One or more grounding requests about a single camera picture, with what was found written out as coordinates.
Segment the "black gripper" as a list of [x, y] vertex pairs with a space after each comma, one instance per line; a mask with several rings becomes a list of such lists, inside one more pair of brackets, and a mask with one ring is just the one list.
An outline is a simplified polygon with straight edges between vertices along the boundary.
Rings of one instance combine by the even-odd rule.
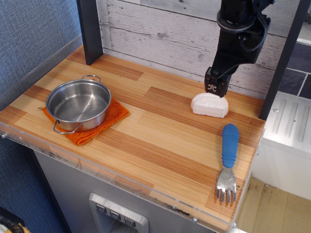
[[262, 13], [243, 24], [232, 23], [217, 15], [219, 42], [212, 67], [205, 73], [205, 91], [220, 98], [227, 93], [231, 74], [239, 65], [254, 64], [268, 35], [271, 19]]

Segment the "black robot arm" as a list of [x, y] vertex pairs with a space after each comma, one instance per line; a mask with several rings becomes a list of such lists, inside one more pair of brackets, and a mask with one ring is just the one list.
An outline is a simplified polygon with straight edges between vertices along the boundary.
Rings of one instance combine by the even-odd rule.
[[271, 19], [262, 12], [273, 0], [223, 0], [217, 14], [217, 52], [205, 74], [205, 91], [224, 97], [239, 65], [254, 64], [267, 37]]

